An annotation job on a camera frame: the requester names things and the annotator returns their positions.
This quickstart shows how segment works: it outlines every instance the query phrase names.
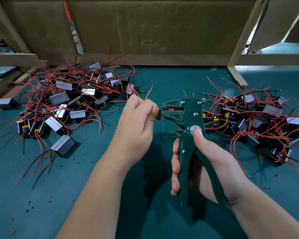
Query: person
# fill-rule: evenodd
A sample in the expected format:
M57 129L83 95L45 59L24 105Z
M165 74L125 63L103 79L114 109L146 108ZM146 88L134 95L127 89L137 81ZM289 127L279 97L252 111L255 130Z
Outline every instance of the person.
M154 102L135 95L128 99L108 149L96 163L57 239L115 238L124 178L149 149L156 119L161 115ZM249 238L299 238L299 222L249 181L230 153L205 139L199 130L194 132L194 142L214 166L232 213ZM171 195L180 190L178 150L177 139L171 160ZM191 165L188 184L216 203L208 174L198 161Z

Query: white sticker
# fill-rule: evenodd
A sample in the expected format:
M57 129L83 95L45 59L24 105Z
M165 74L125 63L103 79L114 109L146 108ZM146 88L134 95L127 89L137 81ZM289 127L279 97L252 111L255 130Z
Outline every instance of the white sticker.
M190 134L194 135L194 131L196 129L199 129L201 131L201 128L199 126L197 126L197 125L191 126L190 129L189 129Z

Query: green wire stripper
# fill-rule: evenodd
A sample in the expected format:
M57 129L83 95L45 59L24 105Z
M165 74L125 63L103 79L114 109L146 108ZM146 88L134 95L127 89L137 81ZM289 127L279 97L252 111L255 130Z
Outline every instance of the green wire stripper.
M184 211L184 206L187 205L187 176L190 159L193 153L197 155L207 170L219 206L225 210L230 209L215 169L194 143L194 130L201 130L203 136L205 136L203 122L204 103L205 98L202 100L193 98L177 99L165 102L161 111L161 114L165 119L173 121L182 129L180 132L175 131L175 135L180 139L179 162L181 169L179 173L179 196L181 211Z

